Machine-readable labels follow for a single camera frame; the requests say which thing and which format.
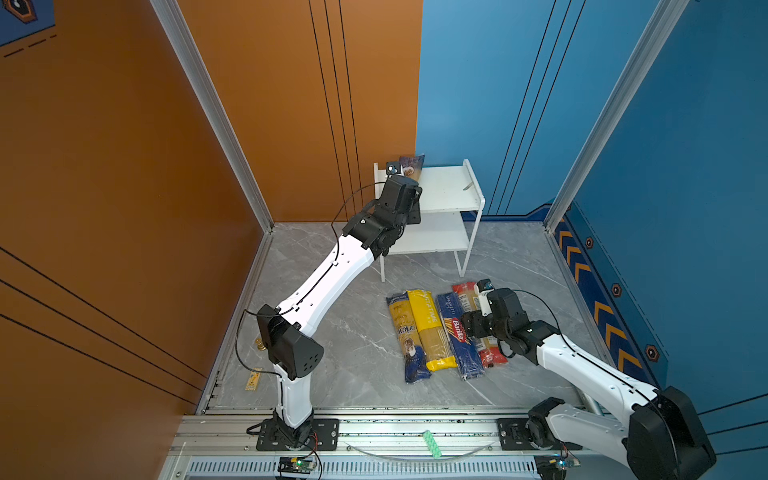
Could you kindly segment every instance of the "barilla spaghetti package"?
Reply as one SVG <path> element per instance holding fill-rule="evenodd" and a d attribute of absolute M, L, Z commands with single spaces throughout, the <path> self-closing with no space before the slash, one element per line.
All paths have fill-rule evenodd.
<path fill-rule="evenodd" d="M 458 364 L 458 373 L 462 380 L 474 379 L 485 372 L 480 355 L 467 336 L 462 325 L 461 316 L 464 313 L 456 293 L 444 293 L 437 296 L 437 307 L 440 310 L 442 322 L 451 339 L 453 355 Z"/>
<path fill-rule="evenodd" d="M 454 285 L 453 291 L 458 295 L 458 300 L 465 312 L 480 310 L 478 294 L 475 292 L 475 282 Z M 498 348 L 498 340 L 496 338 L 486 336 L 484 339 L 473 338 L 472 341 L 485 368 L 489 369 L 493 365 L 508 363 L 507 358 L 502 355 L 502 351 Z"/>
<path fill-rule="evenodd" d="M 419 338 L 419 332 L 416 331 L 408 293 L 387 297 L 386 304 L 395 323 L 402 356 L 406 359 L 406 383 L 428 379 L 432 374 L 427 369 L 427 355 Z"/>

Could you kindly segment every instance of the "aluminum frame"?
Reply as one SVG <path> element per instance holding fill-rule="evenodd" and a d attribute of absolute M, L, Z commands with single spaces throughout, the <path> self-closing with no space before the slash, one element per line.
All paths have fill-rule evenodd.
<path fill-rule="evenodd" d="M 216 92 L 214 82 L 208 74 L 203 57 L 197 50 L 197 45 L 195 45 L 192 33 L 184 20 L 181 8 L 176 0 L 150 0 L 150 3 L 163 26 L 163 30 L 165 30 L 165 35 L 176 52 L 184 73 L 187 74 L 197 100 L 219 140 L 221 149 L 230 162 L 232 171 L 240 183 L 240 188 L 243 189 L 248 204 L 259 221 L 261 230 L 264 233 L 271 232 L 274 221 L 270 211 L 266 207 L 266 202 L 250 169 L 243 148 L 237 140 L 235 130 L 224 110 L 219 94 Z"/>
<path fill-rule="evenodd" d="M 624 70 L 621 72 L 611 96 L 603 106 L 598 120 L 584 142 L 576 160 L 568 172 L 558 195 L 544 219 L 548 232 L 554 231 L 565 211 L 571 204 L 584 180 L 589 175 L 594 162 L 603 151 L 608 138 L 614 133 L 624 111 L 632 101 L 637 89 L 643 83 L 645 75 L 654 64 L 659 51 L 664 46 L 670 33 L 683 14 L 689 0 L 660 0 L 650 17 L 640 40 L 637 41 Z"/>

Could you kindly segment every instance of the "blue wall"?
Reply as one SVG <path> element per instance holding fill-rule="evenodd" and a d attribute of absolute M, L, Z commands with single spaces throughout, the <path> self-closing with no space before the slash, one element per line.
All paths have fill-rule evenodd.
<path fill-rule="evenodd" d="M 576 197 L 664 344 L 667 383 L 699 411 L 768 392 L 767 25 L 762 1 L 691 1 Z M 762 399 L 702 420 L 766 412 Z M 711 437 L 716 452 L 767 439 L 768 425 Z M 707 478 L 762 478 L 758 458 L 725 455 Z"/>
<path fill-rule="evenodd" d="M 425 0 L 416 153 L 431 165 L 469 158 L 486 214 L 527 214 L 547 203 L 656 4 Z"/>

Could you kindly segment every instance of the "pasta package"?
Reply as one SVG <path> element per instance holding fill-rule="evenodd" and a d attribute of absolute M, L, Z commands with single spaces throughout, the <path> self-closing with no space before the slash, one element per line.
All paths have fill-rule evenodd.
<path fill-rule="evenodd" d="M 428 379 L 432 374 L 427 369 L 427 355 L 424 352 L 416 322 L 408 301 L 408 293 L 387 297 L 386 304 L 395 323 L 397 339 L 400 341 L 402 356 L 406 360 L 406 383 Z"/>
<path fill-rule="evenodd" d="M 458 300 L 465 312 L 474 312 L 480 310 L 478 294 L 475 292 L 475 282 L 460 283 L 453 286 L 453 291 L 458 295 Z M 486 336 L 483 339 L 472 338 L 475 348 L 480 355 L 482 365 L 486 368 L 492 368 L 493 365 L 508 363 L 502 351 L 498 347 L 498 340 L 492 336 Z"/>
<path fill-rule="evenodd" d="M 437 296 L 437 306 L 445 324 L 445 330 L 451 340 L 453 355 L 456 357 L 458 373 L 462 380 L 474 379 L 485 372 L 480 355 L 475 345 L 467 336 L 462 325 L 461 316 L 464 313 L 455 292 Z"/>
<path fill-rule="evenodd" d="M 432 301 L 432 293 L 426 290 L 409 290 L 416 330 L 419 331 L 424 351 L 427 354 L 427 368 L 430 372 L 457 368 L 456 358 L 451 355 L 448 334 Z"/>

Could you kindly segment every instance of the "orange wall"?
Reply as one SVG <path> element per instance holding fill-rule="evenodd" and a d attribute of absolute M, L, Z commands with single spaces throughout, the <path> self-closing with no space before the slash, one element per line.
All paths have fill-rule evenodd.
<path fill-rule="evenodd" d="M 55 14 L 0 48 L 0 247 L 159 348 L 0 250 L 2 468 L 155 478 L 262 232 L 150 3 Z"/>
<path fill-rule="evenodd" d="M 275 221 L 330 220 L 414 154 L 421 1 L 179 3 Z"/>

